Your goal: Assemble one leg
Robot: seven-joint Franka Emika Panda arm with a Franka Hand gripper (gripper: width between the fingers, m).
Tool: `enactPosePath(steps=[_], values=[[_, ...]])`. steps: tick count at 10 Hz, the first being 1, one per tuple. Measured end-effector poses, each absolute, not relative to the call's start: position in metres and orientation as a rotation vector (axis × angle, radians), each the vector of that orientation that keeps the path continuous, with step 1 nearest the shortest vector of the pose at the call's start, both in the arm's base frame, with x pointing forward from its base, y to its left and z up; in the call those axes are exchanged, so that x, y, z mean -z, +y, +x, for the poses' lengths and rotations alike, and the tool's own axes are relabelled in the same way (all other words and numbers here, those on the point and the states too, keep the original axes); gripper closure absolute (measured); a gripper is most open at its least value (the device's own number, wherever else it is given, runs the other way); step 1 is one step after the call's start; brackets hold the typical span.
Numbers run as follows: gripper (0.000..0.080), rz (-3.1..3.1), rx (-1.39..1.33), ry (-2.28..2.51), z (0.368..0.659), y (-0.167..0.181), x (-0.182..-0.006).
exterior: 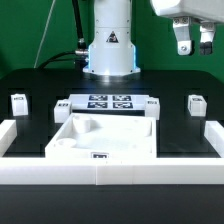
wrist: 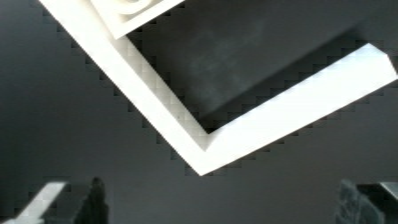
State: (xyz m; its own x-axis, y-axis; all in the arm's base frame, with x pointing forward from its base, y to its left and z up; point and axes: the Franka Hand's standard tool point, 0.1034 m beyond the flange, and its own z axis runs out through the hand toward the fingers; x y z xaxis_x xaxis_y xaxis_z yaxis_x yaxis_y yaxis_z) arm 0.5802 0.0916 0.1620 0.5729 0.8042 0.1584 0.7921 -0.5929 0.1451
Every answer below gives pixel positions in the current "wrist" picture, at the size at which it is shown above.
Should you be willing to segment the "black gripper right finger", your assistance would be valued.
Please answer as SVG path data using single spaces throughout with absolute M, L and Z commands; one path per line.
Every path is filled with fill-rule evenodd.
M 398 224 L 398 182 L 342 181 L 334 224 Z

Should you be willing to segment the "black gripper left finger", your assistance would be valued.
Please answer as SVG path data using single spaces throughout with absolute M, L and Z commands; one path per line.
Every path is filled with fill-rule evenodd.
M 45 184 L 18 215 L 0 224 L 109 224 L 105 183 L 52 181 Z

